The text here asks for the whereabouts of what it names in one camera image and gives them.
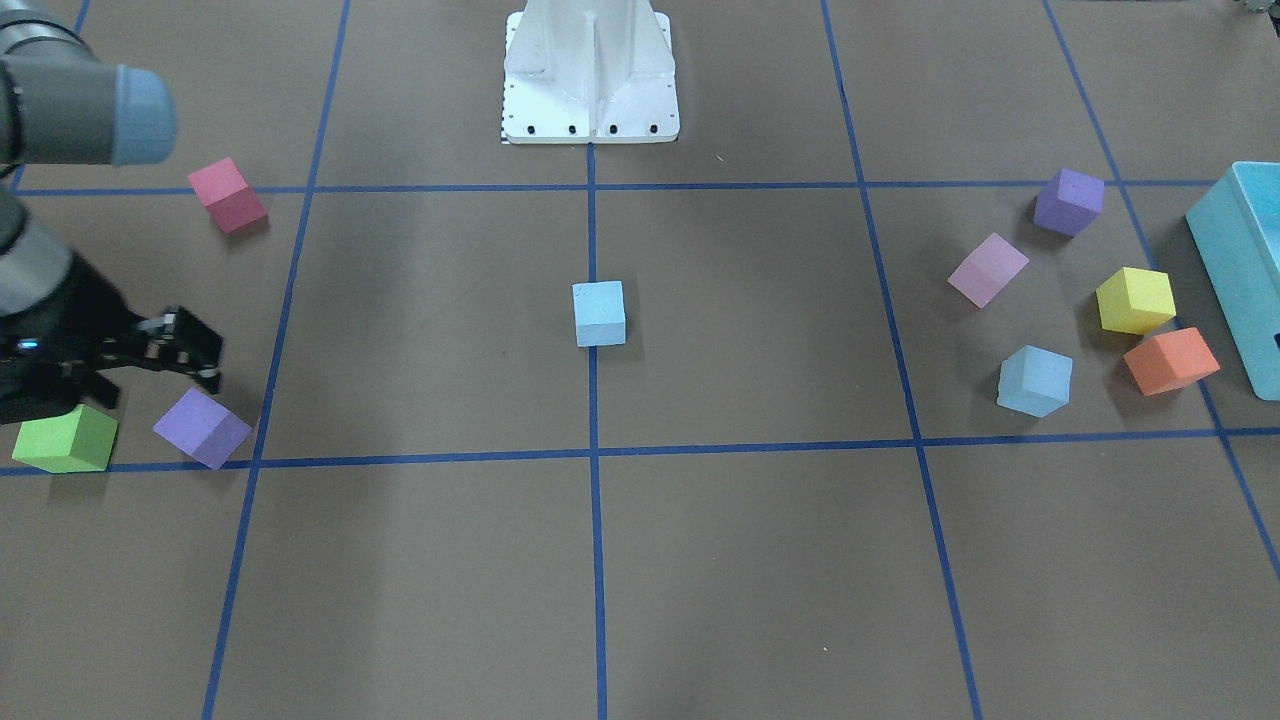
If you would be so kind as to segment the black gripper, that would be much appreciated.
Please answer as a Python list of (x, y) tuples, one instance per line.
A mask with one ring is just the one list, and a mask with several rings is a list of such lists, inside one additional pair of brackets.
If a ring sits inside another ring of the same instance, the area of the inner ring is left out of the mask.
[(49, 297), (3, 318), (1, 423), (61, 416), (86, 398), (115, 409), (120, 389), (101, 375), (114, 366), (104, 355), (138, 324), (146, 369), (186, 375), (207, 395), (220, 393), (221, 334), (183, 306), (143, 320), (113, 283), (74, 256)]

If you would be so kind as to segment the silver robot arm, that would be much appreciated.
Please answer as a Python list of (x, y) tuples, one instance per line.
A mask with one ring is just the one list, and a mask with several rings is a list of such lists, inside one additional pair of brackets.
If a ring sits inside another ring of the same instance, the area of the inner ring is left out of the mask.
[[(177, 110), (151, 70), (100, 61), (40, 1), (1, 9), (3, 173), (132, 167), (169, 158)], [(106, 372), (137, 366), (221, 388), (223, 338), (188, 309), (146, 318), (12, 190), (1, 197), (3, 423), (118, 405)]]

